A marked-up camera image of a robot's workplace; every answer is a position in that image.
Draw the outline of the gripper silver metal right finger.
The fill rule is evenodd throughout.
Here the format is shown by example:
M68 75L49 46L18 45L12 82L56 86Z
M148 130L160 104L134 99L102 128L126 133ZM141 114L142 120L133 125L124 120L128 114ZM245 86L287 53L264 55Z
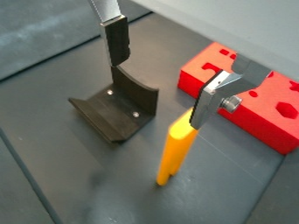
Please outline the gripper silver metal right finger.
M232 66L232 73L220 70L200 88L199 96L192 108L189 124L197 130L219 108L232 113L241 100L237 94L256 88L271 69L237 55Z

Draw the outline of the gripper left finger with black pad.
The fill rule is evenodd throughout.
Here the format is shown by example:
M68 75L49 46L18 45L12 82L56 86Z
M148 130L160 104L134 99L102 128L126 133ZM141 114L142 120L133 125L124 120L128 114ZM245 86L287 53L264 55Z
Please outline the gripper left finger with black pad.
M129 57L126 17L121 14L117 0L88 0L94 12L100 36L105 40L109 65L118 66Z

